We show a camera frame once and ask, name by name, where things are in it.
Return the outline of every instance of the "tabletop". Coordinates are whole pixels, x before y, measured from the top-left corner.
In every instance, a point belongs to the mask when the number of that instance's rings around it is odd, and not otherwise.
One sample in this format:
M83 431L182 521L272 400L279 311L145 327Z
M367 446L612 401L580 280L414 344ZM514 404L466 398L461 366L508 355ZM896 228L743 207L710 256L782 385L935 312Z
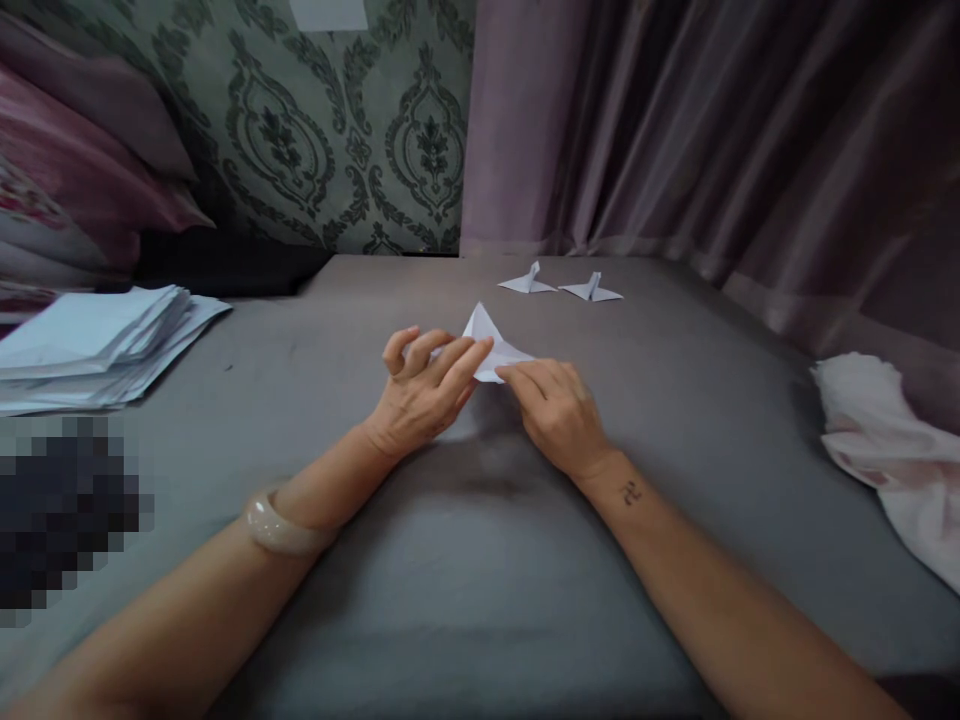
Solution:
M339 256L299 297L235 302L110 417L154 494L153 529L2 631L0 699L362 420L394 330L459 334L478 301L518 349L575 363L651 482L871 673L960 667L960 602L822 450L808 358L683 267L541 259L553 286L601 271L624 296L603 303L497 287L530 262ZM526 439L509 389L484 385L344 530L214 714L715 709L605 527Z

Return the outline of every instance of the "bangle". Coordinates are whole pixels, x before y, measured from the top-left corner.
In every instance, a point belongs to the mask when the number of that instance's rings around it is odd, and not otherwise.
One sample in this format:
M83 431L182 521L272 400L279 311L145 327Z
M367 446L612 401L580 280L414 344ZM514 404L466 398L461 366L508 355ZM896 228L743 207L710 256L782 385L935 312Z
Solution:
M250 537L261 547L280 555L316 555L333 544L337 530L311 530L284 520L273 509L276 488L255 495L247 505Z

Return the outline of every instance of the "purple curtain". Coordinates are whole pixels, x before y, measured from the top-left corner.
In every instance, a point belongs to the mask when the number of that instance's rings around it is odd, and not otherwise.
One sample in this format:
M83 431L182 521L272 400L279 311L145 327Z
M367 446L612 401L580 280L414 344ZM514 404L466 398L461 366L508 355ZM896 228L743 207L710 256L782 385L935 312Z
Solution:
M960 432L960 3L480 0L461 254L689 264Z

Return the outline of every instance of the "tattoo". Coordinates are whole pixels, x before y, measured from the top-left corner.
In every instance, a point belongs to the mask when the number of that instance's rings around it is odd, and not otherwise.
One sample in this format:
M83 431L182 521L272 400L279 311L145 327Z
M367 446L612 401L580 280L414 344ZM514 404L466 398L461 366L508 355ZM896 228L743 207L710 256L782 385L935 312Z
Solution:
M640 492L640 489L637 487L637 483L633 480L620 488L620 492L623 493L623 502L625 505L633 505L637 500L643 497L643 493Z

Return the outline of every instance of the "wall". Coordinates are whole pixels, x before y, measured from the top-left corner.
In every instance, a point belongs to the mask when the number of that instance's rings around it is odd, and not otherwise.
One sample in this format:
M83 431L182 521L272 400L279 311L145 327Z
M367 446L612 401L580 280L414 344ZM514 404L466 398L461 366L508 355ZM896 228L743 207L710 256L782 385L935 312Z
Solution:
M286 0L7 0L150 75L224 229L351 253L456 253L475 0L366 0L368 32Z

